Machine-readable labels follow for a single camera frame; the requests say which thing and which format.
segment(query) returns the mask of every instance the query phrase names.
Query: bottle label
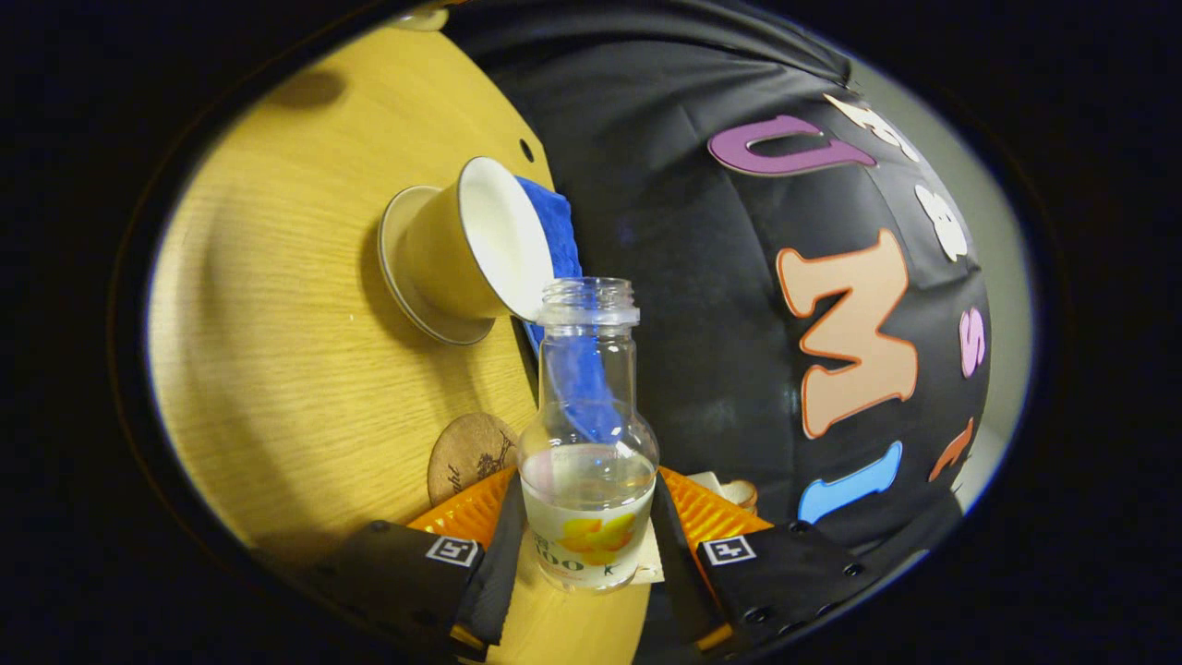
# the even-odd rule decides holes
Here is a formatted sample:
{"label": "bottle label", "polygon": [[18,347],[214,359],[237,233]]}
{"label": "bottle label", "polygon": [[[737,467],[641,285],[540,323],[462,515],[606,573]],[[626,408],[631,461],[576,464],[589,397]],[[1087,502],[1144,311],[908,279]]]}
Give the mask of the bottle label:
{"label": "bottle label", "polygon": [[538,560],[553,576],[596,588],[636,572],[655,485],[628,504],[603,510],[561,508],[543,501],[528,484],[522,488]]}

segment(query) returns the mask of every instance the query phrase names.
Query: orange letter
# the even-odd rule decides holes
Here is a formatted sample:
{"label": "orange letter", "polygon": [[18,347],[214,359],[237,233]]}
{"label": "orange letter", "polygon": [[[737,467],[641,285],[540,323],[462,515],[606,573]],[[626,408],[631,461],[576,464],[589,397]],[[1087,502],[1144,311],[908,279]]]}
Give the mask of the orange letter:
{"label": "orange letter", "polygon": [[931,468],[931,474],[928,474],[928,482],[935,481],[940,472],[944,470],[946,467],[952,467],[956,464],[956,458],[960,454],[965,452],[968,443],[973,441],[973,419],[968,419],[968,425],[965,426],[965,431],[956,435],[953,443],[948,444],[944,452],[940,455],[940,459],[936,461],[936,465]]}
{"label": "orange letter", "polygon": [[807,354],[853,364],[836,372],[814,365],[805,372],[805,435],[816,439],[859,411],[892,398],[910,399],[920,374],[915,346],[878,331],[908,285],[895,235],[883,228],[869,249],[813,260],[780,249],[775,262],[784,299],[798,317],[811,315],[820,298],[849,291],[800,339]]}

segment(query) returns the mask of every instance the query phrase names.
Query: blue towel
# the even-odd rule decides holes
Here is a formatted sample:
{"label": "blue towel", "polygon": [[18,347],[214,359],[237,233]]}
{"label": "blue towel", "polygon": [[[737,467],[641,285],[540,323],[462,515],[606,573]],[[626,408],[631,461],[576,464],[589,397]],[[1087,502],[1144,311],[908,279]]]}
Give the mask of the blue towel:
{"label": "blue towel", "polygon": [[[550,257],[554,263],[554,276],[582,276],[579,252],[574,245],[574,227],[571,224],[571,203],[561,194],[518,177],[530,202],[538,211],[541,229],[550,245]],[[539,353],[545,335],[543,326],[526,322],[534,354]],[[574,403],[567,409],[567,417],[576,430],[589,442],[613,443],[619,439],[621,419],[610,406],[611,390],[604,378],[603,364],[590,338],[572,340],[560,351],[546,357],[550,385],[560,402]]]}

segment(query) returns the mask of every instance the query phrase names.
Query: yellow fruit graphic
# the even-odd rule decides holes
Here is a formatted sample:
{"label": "yellow fruit graphic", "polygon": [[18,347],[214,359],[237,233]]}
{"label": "yellow fruit graphic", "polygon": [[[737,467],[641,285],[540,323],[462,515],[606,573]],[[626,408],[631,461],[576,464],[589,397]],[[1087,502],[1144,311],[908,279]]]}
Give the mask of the yellow fruit graphic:
{"label": "yellow fruit graphic", "polygon": [[608,566],[632,541],[635,522],[635,515],[621,515],[606,524],[602,520],[570,520],[563,524],[565,537],[558,545],[582,554],[590,566]]}

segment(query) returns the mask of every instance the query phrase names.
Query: round wooden tabletop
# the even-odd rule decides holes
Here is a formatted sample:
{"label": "round wooden tabletop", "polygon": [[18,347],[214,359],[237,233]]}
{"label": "round wooden tabletop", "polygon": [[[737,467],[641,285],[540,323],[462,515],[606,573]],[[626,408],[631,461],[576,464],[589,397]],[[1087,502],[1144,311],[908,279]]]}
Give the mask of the round wooden tabletop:
{"label": "round wooden tabletop", "polygon": [[[444,346],[378,266],[389,200],[478,155],[553,187],[537,136],[455,45],[381,27],[245,111],[195,170],[160,246],[149,367],[194,489],[246,546],[304,567],[371,520],[404,524],[431,507],[448,424],[533,417],[508,318]],[[648,586],[567,596],[528,563],[491,663],[630,660]]]}

